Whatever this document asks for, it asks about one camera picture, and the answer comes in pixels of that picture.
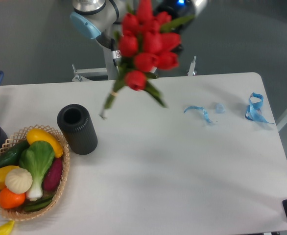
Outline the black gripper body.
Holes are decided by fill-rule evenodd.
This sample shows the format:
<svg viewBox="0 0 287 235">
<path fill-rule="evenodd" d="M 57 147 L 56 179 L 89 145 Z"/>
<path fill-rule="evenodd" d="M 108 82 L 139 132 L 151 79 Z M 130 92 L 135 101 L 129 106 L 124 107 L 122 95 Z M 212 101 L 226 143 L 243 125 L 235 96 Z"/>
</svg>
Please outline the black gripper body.
<svg viewBox="0 0 287 235">
<path fill-rule="evenodd" d="M 155 8 L 155 16 L 161 12 L 167 12 L 171 16 L 172 20 L 181 17 L 189 17 L 188 21 L 185 21 L 175 29 L 171 30 L 174 33 L 181 34 L 195 18 L 195 5 L 192 0 L 163 0 Z"/>
</svg>

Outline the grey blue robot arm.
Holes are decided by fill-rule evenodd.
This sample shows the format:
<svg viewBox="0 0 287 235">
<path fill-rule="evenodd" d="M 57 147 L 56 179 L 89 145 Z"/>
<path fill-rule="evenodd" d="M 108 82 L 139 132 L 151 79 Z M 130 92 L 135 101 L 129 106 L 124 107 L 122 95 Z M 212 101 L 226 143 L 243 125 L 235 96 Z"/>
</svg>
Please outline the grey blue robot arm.
<svg viewBox="0 0 287 235">
<path fill-rule="evenodd" d="M 167 12 L 173 20 L 198 16 L 207 6 L 206 0 L 153 0 L 152 15 Z M 121 22 L 127 8 L 137 11 L 138 0 L 73 0 L 70 20 L 79 33 L 94 39 L 103 48 L 114 50 L 111 41 L 114 32 L 121 31 Z"/>
</svg>

